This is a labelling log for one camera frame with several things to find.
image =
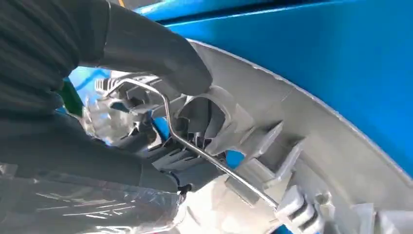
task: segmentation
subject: green object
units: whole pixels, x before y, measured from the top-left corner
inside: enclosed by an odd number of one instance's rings
[[[67,112],[82,117],[83,102],[69,80],[64,81],[63,88],[58,93],[63,99]]]

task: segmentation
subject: blue paint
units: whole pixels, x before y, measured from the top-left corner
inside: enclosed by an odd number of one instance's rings
[[[96,78],[109,77],[110,71],[106,69],[77,67],[70,73],[68,79],[73,83],[83,104],[86,104],[86,97],[89,97],[90,101],[94,101],[99,97],[94,90],[94,82],[92,81]]]
[[[169,25],[257,63],[337,110],[413,175],[413,1],[274,8]]]
[[[153,119],[153,124],[157,128],[159,135],[161,135],[162,140],[167,140],[169,138],[169,126],[167,120],[164,117],[158,117]]]
[[[274,2],[273,0],[166,0],[135,12],[151,20],[168,20],[188,15]]]
[[[235,169],[237,168],[242,160],[244,159],[244,155],[240,152],[234,150],[228,150],[226,153],[226,163],[228,167]]]

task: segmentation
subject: dark sleeve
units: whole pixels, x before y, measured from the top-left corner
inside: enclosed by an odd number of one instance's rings
[[[187,95],[212,77],[191,45],[104,0],[0,0],[0,112],[49,114],[79,64],[153,73]]]
[[[0,111],[49,114],[80,61],[102,57],[103,0],[0,1]]]

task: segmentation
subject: metal wire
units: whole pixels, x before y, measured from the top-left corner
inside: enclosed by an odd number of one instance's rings
[[[235,180],[237,180],[238,182],[242,183],[243,185],[245,185],[247,188],[249,188],[252,192],[254,192],[257,196],[259,196],[262,200],[264,200],[266,203],[268,203],[268,205],[270,207],[272,207],[274,209],[274,211],[277,211],[278,208],[278,203],[276,201],[274,201],[274,199],[272,199],[270,196],[268,196],[267,194],[265,194],[263,191],[261,191],[260,189],[256,188],[254,185],[252,185],[251,183],[249,183],[247,180],[245,180],[242,176],[238,175],[235,171],[233,171],[232,169],[230,169],[229,167],[227,167],[226,165],[222,164],[219,160],[217,160],[214,156],[208,154],[207,152],[205,152],[202,149],[199,149],[198,147],[192,145],[191,143],[189,143],[188,141],[186,141],[184,138],[180,137],[174,130],[173,125],[172,125],[172,118],[170,116],[170,112],[169,112],[169,100],[168,97],[165,96],[164,94],[162,94],[161,92],[159,92],[157,89],[153,88],[152,86],[146,85],[144,83],[141,83],[139,81],[136,81],[134,79],[130,79],[130,78],[125,78],[122,79],[120,82],[118,82],[116,85],[114,85],[110,90],[107,91],[107,93],[104,95],[104,97],[108,97],[111,93],[113,93],[114,91],[116,91],[122,84],[124,83],[131,83],[134,85],[137,85],[141,88],[144,88],[146,90],[149,90],[157,95],[159,95],[162,100],[164,101],[165,104],[165,112],[166,112],[166,118],[168,121],[168,126],[169,126],[169,130],[170,130],[170,134],[171,136],[176,139],[178,142],[180,142],[181,144],[183,144],[184,146],[186,146],[187,148],[191,149],[193,152],[197,153],[198,155],[202,156],[203,158],[205,158],[206,160],[208,160],[210,163],[214,164],[215,166],[217,166],[220,170],[222,170],[223,172],[227,173],[230,177],[234,178]]]

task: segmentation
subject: plastic sheet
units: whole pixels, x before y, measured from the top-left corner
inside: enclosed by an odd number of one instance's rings
[[[0,163],[0,233],[147,234],[173,228],[178,194]]]

